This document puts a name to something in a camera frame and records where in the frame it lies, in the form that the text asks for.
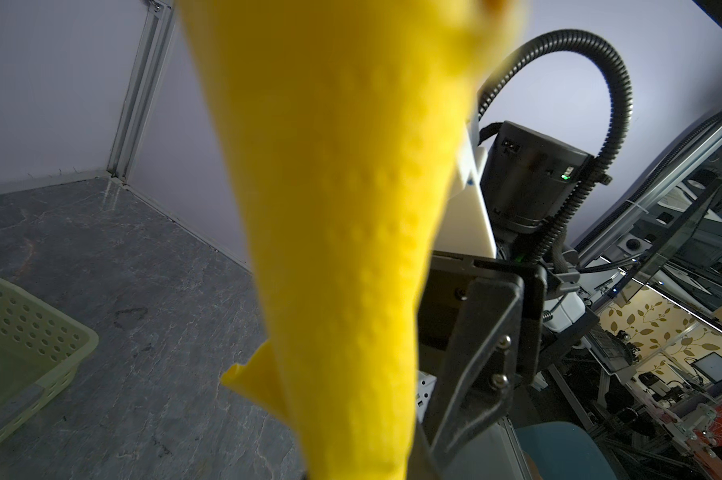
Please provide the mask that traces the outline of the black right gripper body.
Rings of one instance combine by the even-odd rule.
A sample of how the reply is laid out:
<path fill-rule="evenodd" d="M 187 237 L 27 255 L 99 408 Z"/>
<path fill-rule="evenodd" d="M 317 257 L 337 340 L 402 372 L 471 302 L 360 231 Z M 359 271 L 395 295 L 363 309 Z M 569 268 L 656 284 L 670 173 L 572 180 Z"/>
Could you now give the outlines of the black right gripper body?
<path fill-rule="evenodd" d="M 455 331 L 458 314 L 468 303 L 470 283 L 500 273 L 518 276 L 523 286 L 516 372 L 523 384 L 530 384 L 539 367 L 542 312 L 547 293 L 547 272 L 539 265 L 470 255 L 434 254 L 417 315 L 419 343 L 444 351 Z"/>

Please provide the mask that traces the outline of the yellow paper napkin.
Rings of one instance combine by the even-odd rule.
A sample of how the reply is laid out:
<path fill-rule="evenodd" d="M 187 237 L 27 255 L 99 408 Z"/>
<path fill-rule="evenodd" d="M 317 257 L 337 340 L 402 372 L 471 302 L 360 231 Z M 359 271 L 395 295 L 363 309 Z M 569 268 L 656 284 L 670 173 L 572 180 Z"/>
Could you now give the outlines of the yellow paper napkin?
<path fill-rule="evenodd" d="M 522 1 L 183 1 L 268 338 L 222 384 L 312 479 L 402 479 L 416 312 L 476 90 Z"/>

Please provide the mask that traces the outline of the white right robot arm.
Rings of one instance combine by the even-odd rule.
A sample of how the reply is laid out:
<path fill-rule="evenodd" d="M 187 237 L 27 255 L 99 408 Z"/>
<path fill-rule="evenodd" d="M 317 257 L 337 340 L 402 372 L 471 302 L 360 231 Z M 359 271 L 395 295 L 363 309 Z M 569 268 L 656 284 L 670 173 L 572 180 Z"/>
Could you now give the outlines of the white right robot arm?
<path fill-rule="evenodd" d="M 575 289 L 577 258 L 531 252 L 592 161 L 512 122 L 469 135 L 417 314 L 410 478 L 439 478 L 550 358 L 544 305 Z"/>

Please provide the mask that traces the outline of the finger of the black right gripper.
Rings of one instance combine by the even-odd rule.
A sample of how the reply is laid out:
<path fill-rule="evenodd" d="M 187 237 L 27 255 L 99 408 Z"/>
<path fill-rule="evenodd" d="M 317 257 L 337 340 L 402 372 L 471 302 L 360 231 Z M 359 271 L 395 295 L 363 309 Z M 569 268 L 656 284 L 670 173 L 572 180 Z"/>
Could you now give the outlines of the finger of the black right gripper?
<path fill-rule="evenodd" d="M 522 305 L 516 275 L 470 283 L 422 422 L 438 467 L 507 413 Z"/>

